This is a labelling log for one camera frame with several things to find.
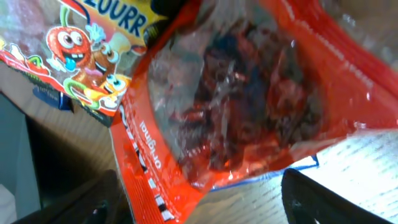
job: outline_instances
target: brand lettering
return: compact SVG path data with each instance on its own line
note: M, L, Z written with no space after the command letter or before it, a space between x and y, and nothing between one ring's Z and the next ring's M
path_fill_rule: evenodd
M141 131L144 133L146 143L150 149L150 155L155 161L156 168L158 169L162 168L162 163L159 161L159 158L156 155L156 141L153 140L152 137L150 136L147 126L145 125L145 122L141 122L139 127L141 128Z
M95 8L101 15L109 15L118 26L126 29L130 34L140 37L139 29L143 27L147 18L134 6L120 3L120 0L84 0L84 3Z

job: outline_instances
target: transparent plastic window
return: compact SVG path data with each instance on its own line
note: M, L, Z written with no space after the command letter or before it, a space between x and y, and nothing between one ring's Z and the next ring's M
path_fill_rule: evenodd
M320 0L322 7L359 45L398 71L395 0Z
M144 56L111 127L139 223L184 222L214 186L397 128L397 82L380 80L395 73L314 1L324 13L318 0L188 1Z

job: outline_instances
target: wooden surface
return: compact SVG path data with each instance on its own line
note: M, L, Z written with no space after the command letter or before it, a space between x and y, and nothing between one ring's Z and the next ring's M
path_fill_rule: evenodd
M32 96L32 84L0 64L0 90L48 132L65 157L87 175L115 169L108 129L78 106L61 112ZM319 153L314 180L398 223L398 133L350 139ZM208 194L187 223L287 223L281 177Z

